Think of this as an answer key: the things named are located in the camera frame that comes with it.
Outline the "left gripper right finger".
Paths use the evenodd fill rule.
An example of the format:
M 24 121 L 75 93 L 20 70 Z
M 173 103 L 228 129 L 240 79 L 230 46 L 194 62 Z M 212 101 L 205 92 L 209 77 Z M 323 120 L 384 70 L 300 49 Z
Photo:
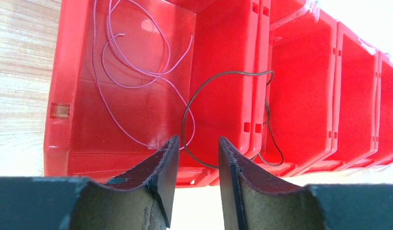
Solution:
M 219 138 L 227 230 L 393 230 L 393 184 L 298 186 L 264 170 Z

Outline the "red bin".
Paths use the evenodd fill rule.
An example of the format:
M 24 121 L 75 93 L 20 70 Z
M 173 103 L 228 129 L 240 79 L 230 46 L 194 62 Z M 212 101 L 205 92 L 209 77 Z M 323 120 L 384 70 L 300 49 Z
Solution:
M 337 150 L 337 21 L 315 0 L 261 0 L 249 156 L 279 177 L 298 175 Z
M 341 77 L 337 151 L 333 171 L 345 170 L 378 150 L 379 53 L 342 22 L 337 24 L 337 73 Z
M 45 175 L 105 182 L 177 135 L 177 186 L 216 182 L 220 137 L 252 150 L 259 2 L 62 1 Z
M 378 151 L 368 157 L 369 167 L 393 162 L 393 63 L 379 53 L 381 60 L 381 107 Z

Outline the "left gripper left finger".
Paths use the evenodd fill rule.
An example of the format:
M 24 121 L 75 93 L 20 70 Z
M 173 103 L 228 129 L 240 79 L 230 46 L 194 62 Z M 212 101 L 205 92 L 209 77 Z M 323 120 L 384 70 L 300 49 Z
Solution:
M 0 177 L 0 230 L 165 230 L 179 137 L 101 184 L 89 177 Z

